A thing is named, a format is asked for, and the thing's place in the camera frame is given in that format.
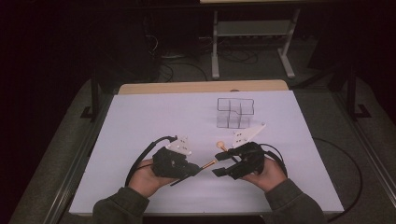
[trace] table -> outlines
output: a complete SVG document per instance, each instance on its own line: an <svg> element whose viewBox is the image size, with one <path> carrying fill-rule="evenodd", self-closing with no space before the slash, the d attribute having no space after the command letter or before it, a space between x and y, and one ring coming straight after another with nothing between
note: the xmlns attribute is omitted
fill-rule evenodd
<svg viewBox="0 0 396 224"><path fill-rule="evenodd" d="M94 203L123 185L134 160L159 137L186 134L192 151L188 160L198 165L212 161L219 152L216 142L223 140L229 146L233 135L231 129L216 127L219 97L254 99L251 125L263 119L267 123L254 141L280 149L290 178L325 212L343 211L293 92L283 81L261 80L122 86L109 108L69 212L90 215ZM213 169L231 164L222 161ZM161 188L150 198L146 215L257 215L270 211L258 188L228 176L217 178L205 170L173 187Z"/></svg>

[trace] table leg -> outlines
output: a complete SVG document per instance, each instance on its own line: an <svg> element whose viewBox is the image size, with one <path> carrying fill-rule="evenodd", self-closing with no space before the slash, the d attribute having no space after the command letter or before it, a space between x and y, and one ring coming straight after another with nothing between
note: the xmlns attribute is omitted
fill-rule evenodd
<svg viewBox="0 0 396 224"><path fill-rule="evenodd" d="M215 11L213 19L213 51L212 51L212 78L219 79L218 59L218 12Z"/></svg>
<svg viewBox="0 0 396 224"><path fill-rule="evenodd" d="M295 78L293 69L291 68L287 53L288 53L288 49L290 46L290 41L293 38L293 33L294 33L294 29L296 27L297 24L297 19L298 16L300 14L300 9L297 8L294 10L294 14L293 14L293 18L290 22L289 28L288 28L288 33L287 33L287 37L286 37L286 42L285 45L283 46L282 49L278 49L277 52L279 54L279 58L280 61L283 64L283 67L285 68L286 74L288 75L288 78Z"/></svg>

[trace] hand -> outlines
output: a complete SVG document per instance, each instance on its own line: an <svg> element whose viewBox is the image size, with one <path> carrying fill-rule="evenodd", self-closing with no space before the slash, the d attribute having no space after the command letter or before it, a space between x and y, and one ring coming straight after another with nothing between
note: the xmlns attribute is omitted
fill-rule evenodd
<svg viewBox="0 0 396 224"><path fill-rule="evenodd" d="M287 178L276 161L265 158L264 169L261 174L258 175L255 172L255 174L245 175L241 179L256 185L264 192L268 192Z"/></svg>
<svg viewBox="0 0 396 224"><path fill-rule="evenodd" d="M152 159L140 162L138 167L142 168L137 168L128 184L129 188L136 190L146 198L153 195L160 187L176 181L174 178L156 176L151 170L152 163Z"/></svg>

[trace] white plastic part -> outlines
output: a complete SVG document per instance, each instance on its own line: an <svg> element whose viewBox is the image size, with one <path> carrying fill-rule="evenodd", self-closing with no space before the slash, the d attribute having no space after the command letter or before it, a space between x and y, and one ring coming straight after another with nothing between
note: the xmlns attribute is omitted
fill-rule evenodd
<svg viewBox="0 0 396 224"><path fill-rule="evenodd" d="M233 148L240 147L253 139L259 132L264 129L265 123L260 126L246 128L242 131L233 133Z"/></svg>
<svg viewBox="0 0 396 224"><path fill-rule="evenodd" d="M190 146L187 136L178 138L176 141L171 142L169 145L165 147L171 151L190 156Z"/></svg>

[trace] dark background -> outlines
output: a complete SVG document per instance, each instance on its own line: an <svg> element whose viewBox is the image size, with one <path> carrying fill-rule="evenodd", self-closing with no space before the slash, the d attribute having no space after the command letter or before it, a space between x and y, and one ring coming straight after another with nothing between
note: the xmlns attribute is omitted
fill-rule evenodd
<svg viewBox="0 0 396 224"><path fill-rule="evenodd" d="M108 16L74 10L103 3L0 1L2 223L8 222L67 108L94 69L107 91L122 82L152 81L157 75L156 59L145 50L145 30L139 21L142 14ZM313 35L319 39L312 67L324 69L352 55L358 76L369 83L396 123L391 54L396 50L395 8L386 1L353 7L304 7L295 38ZM184 45L194 52L196 37L210 35L206 29L212 22L211 13L194 15L157 14L151 17L149 29L168 45ZM175 32L181 28L183 38ZM120 36L134 41L123 42ZM174 38L184 41L175 43ZM109 49L101 49L103 43ZM137 53L122 51L125 48ZM128 62L132 67L125 71Z"/></svg>

